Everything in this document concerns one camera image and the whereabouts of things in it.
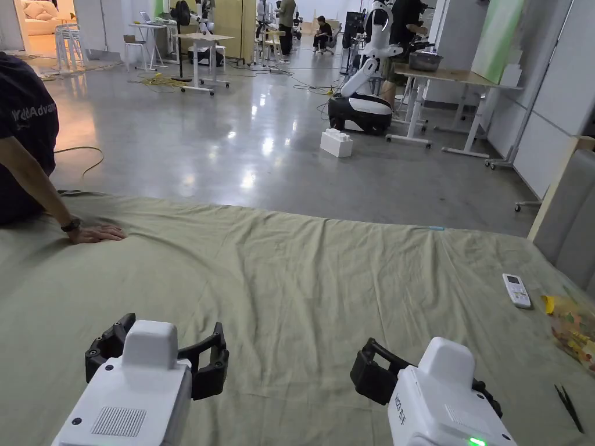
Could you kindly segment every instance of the shiny polished floor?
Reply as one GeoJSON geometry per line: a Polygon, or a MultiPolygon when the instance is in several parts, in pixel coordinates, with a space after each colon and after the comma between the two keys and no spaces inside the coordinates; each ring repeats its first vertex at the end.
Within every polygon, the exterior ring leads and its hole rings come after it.
{"type": "MultiPolygon", "coordinates": [[[[99,154],[58,154],[52,181],[59,189],[528,234],[535,212],[515,213],[513,203],[534,197],[514,171],[493,172],[480,159],[440,151],[462,146],[464,137],[428,131],[434,147],[426,150],[357,134],[351,158],[321,151],[328,121],[317,107],[328,96],[299,81],[330,86],[340,78],[339,55],[314,55],[306,40],[301,45],[282,65],[293,76],[227,67],[231,87],[218,87],[214,97],[154,92],[129,82],[141,71],[121,66],[47,82],[60,117],[57,149],[96,146],[105,154],[84,186],[80,175],[99,154]]],[[[427,110],[425,117],[446,124],[452,112],[427,110]]]]}

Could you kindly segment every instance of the white box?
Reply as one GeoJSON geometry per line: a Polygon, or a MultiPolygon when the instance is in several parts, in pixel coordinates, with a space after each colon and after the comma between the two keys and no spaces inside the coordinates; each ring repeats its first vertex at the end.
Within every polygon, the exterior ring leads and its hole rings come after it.
{"type": "Polygon", "coordinates": [[[346,133],[341,133],[334,128],[328,128],[325,132],[322,132],[320,148],[338,158],[343,158],[351,156],[353,140],[346,133]]]}

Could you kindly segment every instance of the wristwatch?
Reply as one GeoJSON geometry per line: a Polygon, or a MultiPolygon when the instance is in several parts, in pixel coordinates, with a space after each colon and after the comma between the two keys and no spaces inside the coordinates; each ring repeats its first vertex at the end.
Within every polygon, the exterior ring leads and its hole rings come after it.
{"type": "Polygon", "coordinates": [[[70,223],[68,223],[66,226],[62,226],[60,229],[62,229],[65,233],[71,233],[74,230],[77,230],[80,228],[80,218],[73,218],[70,223]]]}

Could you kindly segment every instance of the man's hand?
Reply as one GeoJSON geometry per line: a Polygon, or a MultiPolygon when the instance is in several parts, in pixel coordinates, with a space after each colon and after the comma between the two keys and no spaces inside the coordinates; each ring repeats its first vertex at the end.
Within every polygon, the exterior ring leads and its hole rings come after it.
{"type": "Polygon", "coordinates": [[[417,26],[414,24],[408,24],[407,29],[412,33],[421,34],[422,36],[426,36],[429,33],[429,30],[425,26],[417,26]]]}
{"type": "Polygon", "coordinates": [[[74,244],[97,243],[104,240],[120,241],[126,238],[121,228],[116,226],[97,226],[93,228],[78,228],[70,231],[68,237],[74,244]]]}

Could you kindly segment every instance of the white robot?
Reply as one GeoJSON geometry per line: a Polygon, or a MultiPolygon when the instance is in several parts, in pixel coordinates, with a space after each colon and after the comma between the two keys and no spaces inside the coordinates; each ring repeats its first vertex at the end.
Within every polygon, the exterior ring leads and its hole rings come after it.
{"type": "MultiPolygon", "coordinates": [[[[174,325],[130,313],[85,352],[89,385],[52,446],[177,446],[191,399],[221,393],[228,360],[219,322],[207,339],[178,350],[174,325]],[[199,369],[209,349],[210,363],[199,369]]],[[[350,376],[357,392],[389,404],[394,446],[516,446],[474,371],[471,352],[442,338],[432,339],[419,367],[370,338],[350,376]]]]}
{"type": "Polygon", "coordinates": [[[377,96],[361,95],[357,89],[376,72],[384,59],[403,52],[403,48],[389,44],[393,4],[394,0],[386,3],[376,0],[372,3],[366,18],[372,23],[371,40],[361,52],[362,59],[364,56],[368,59],[341,91],[328,101],[328,119],[333,128],[382,135],[390,127],[393,113],[390,104],[377,96]]]}

